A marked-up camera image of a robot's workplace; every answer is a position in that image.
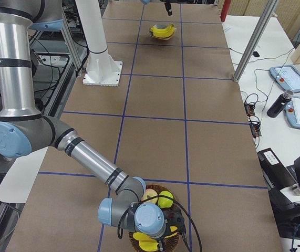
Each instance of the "aluminum pole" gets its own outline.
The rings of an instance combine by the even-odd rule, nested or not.
[[[64,37],[64,40],[65,40],[66,45],[68,47],[68,51],[71,55],[71,59],[74,62],[76,70],[80,70],[82,62],[81,62],[80,56],[78,55],[78,51],[76,49],[73,38],[71,36],[71,32],[70,32],[70,29],[69,29],[69,26],[68,26],[67,18],[66,18],[66,15],[65,15],[63,10],[62,10],[62,19],[63,19],[64,25],[62,27],[61,33]]]
[[[249,43],[242,55],[242,58],[240,60],[239,65],[237,66],[237,69],[235,71],[235,74],[233,76],[233,80],[235,82],[238,82],[240,77],[242,76],[244,69],[246,68],[246,65],[249,63],[249,59],[253,54],[253,51],[255,50],[258,41],[260,41],[260,38],[263,34],[263,31],[267,24],[269,23],[269,20],[274,13],[278,3],[280,0],[269,0],[265,6],[265,9],[263,11],[263,14],[261,15],[260,19],[258,20],[258,23],[255,27],[255,30],[253,34],[251,35],[251,38],[249,40]]]

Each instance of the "black bottle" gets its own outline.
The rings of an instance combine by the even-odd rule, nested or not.
[[[292,96],[293,92],[291,90],[286,90],[284,93],[282,93],[274,102],[274,104],[271,105],[267,111],[267,115],[272,118],[275,118],[277,115],[279,115],[288,102],[291,101]]]

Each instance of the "blue grid line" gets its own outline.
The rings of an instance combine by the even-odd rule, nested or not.
[[[65,173],[65,172],[38,172],[38,174],[76,176],[76,177],[96,177],[95,175],[92,174],[78,174],[78,173]]]
[[[109,188],[107,198],[110,198],[110,193],[111,193],[111,189]],[[101,245],[102,245],[102,240],[103,240],[103,233],[104,233],[104,225],[102,224],[101,233],[99,235],[99,241],[98,241],[98,246],[97,246],[97,252],[100,252],[100,250],[101,250]]]
[[[100,114],[100,113],[89,113],[89,112],[77,112],[77,111],[63,111],[65,114],[88,114],[88,115],[93,115],[93,116],[104,116],[104,117],[123,117],[122,115],[119,114]]]
[[[196,119],[179,119],[179,118],[164,118],[164,117],[142,117],[139,115],[119,115],[119,114],[100,114],[100,113],[89,113],[89,112],[76,112],[76,111],[63,111],[67,114],[87,114],[93,116],[104,116],[104,117],[122,117],[122,118],[139,118],[139,119],[154,119],[154,120],[169,120],[169,121],[186,121],[186,122],[207,122],[207,123],[223,123],[223,124],[238,124],[238,125],[249,125],[248,122],[224,122],[224,121],[210,121],[210,120],[196,120]]]
[[[144,7],[145,5],[143,5],[143,9],[141,12],[141,20],[143,18],[143,14],[144,14]],[[120,145],[120,140],[121,140],[121,136],[122,136],[122,130],[123,130],[123,124],[124,124],[124,118],[125,118],[125,111],[127,108],[127,103],[128,103],[128,97],[129,97],[129,91],[130,91],[130,86],[131,86],[131,79],[132,79],[132,72],[133,72],[133,67],[135,65],[135,59],[136,59],[136,53],[137,53],[137,43],[139,40],[139,34],[140,34],[140,27],[141,27],[141,20],[139,22],[139,28],[138,28],[138,34],[137,34],[137,41],[136,41],[136,46],[135,46],[135,53],[133,54],[133,60],[132,60],[132,65],[131,65],[131,72],[130,72],[130,79],[129,79],[129,83],[128,83],[128,90],[127,90],[127,95],[125,97],[125,103],[124,103],[124,109],[123,109],[123,115],[122,115],[122,121],[120,124],[120,129],[119,129],[119,135],[118,135],[118,141],[117,141],[117,146],[116,146],[116,153],[115,153],[115,159],[114,159],[114,164],[117,163],[117,156],[118,156],[118,151],[119,151],[119,145]],[[102,239],[103,239],[103,233],[104,233],[104,225],[102,225],[101,228],[101,234],[100,234],[100,238],[99,238],[99,243],[98,243],[98,247],[97,247],[97,252],[100,252],[101,250],[101,244],[102,244]]]
[[[191,215],[191,194],[190,194],[190,171],[189,171],[189,156],[188,156],[188,135],[187,135],[187,112],[186,112],[186,92],[185,92],[185,69],[183,60],[183,37],[182,37],[182,8],[180,7],[180,24],[181,24],[181,57],[182,57],[182,83],[183,83],[183,112],[184,112],[184,127],[185,127],[185,152],[186,152],[186,177],[187,177],[187,203],[188,203],[188,213]],[[193,251],[192,246],[192,224],[188,221],[189,229],[189,247]]]
[[[254,186],[254,185],[232,185],[232,184],[217,184],[217,183],[202,183],[202,182],[190,182],[189,184],[190,185],[220,186],[220,187],[251,188],[251,189],[267,189],[266,186]]]
[[[172,183],[172,184],[187,184],[185,181],[176,181],[176,180],[156,180],[156,179],[151,179],[151,178],[143,178],[144,181],[149,181],[149,182],[162,182],[162,183]]]
[[[64,173],[64,172],[38,172],[38,174],[47,175],[59,175],[59,176],[75,176],[75,177],[96,177],[91,174],[77,174],[77,173]],[[266,186],[255,186],[255,185],[234,185],[234,184],[220,184],[220,183],[206,183],[206,182],[187,182],[178,180],[157,180],[151,178],[143,178],[145,181],[149,182],[162,182],[162,183],[172,183],[172,184],[190,184],[190,185],[205,185],[205,186],[219,186],[219,187],[235,187],[235,188],[250,188],[250,189],[267,189]]]
[[[120,20],[120,21],[143,21],[143,22],[168,22],[167,20],[140,20],[140,19],[123,19],[123,18],[102,18],[103,20]],[[186,23],[186,24],[206,24],[206,25],[222,25],[221,23],[213,23],[213,22],[187,22],[187,21],[172,21],[171,23]]]
[[[231,80],[231,78],[215,78],[215,77],[186,77],[186,76],[166,76],[166,75],[141,75],[141,74],[130,74],[123,73],[122,75],[132,75],[132,76],[145,76],[145,77],[164,77],[164,78],[179,78],[179,79],[201,79],[201,80]]]
[[[107,44],[122,44],[122,45],[141,45],[141,46],[173,46],[173,47],[195,47],[195,48],[213,48],[213,49],[228,49],[221,46],[179,46],[179,45],[164,45],[164,44],[146,44],[146,43],[130,43],[130,42],[107,42]]]

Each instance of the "blue joint cap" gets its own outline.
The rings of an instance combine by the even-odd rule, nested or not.
[[[55,20],[49,22],[33,23],[29,29],[42,30],[44,32],[59,32],[62,29],[63,20]]]
[[[138,180],[141,183],[141,185],[143,186],[143,189],[144,189],[144,193],[145,193],[145,190],[146,190],[145,181],[141,177],[133,177],[133,179]]]
[[[27,136],[13,124],[0,122],[0,154],[11,159],[29,155],[32,146]]]
[[[143,203],[135,213],[136,228],[147,235],[155,235],[165,225],[162,210],[154,203]]]
[[[98,207],[97,218],[103,225],[111,227],[112,198],[105,198]]]

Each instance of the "red object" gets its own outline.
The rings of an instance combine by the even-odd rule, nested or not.
[[[227,17],[227,13],[229,11],[229,7],[230,7],[231,3],[232,3],[232,0],[225,0],[224,1],[222,11],[221,11],[221,16],[220,16],[222,22],[224,22],[225,18]]]

